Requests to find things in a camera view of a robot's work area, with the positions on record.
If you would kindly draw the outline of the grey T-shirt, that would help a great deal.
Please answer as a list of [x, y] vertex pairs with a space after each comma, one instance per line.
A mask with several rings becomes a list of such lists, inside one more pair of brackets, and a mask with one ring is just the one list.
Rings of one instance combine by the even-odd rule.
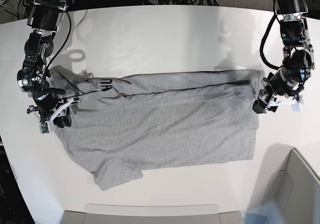
[[51, 83], [80, 96], [56, 135], [102, 190], [144, 170], [250, 160], [261, 70], [86, 78], [55, 66]]

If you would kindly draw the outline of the beige bin at right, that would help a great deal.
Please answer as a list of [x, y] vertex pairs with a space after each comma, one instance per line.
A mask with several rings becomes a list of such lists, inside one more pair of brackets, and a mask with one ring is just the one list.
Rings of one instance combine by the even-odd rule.
[[319, 175], [293, 149], [284, 170], [272, 175], [266, 194], [269, 223], [319, 223]]

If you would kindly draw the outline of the beige bin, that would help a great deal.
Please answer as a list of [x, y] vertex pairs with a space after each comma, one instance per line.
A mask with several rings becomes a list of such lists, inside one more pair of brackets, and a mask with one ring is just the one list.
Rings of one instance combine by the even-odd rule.
[[60, 223], [244, 223], [239, 211], [219, 212], [216, 204], [125, 206], [87, 204], [84, 212], [66, 210]]
[[272, 175], [266, 194], [269, 223], [319, 223], [319, 175], [293, 149], [284, 170]]

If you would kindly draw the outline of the beige bin at bottom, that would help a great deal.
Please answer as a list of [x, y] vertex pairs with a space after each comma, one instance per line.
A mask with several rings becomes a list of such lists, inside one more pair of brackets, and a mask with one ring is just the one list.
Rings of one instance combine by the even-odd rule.
[[216, 204], [125, 206], [87, 204], [84, 212], [66, 210], [60, 223], [244, 223], [239, 211], [219, 212]]

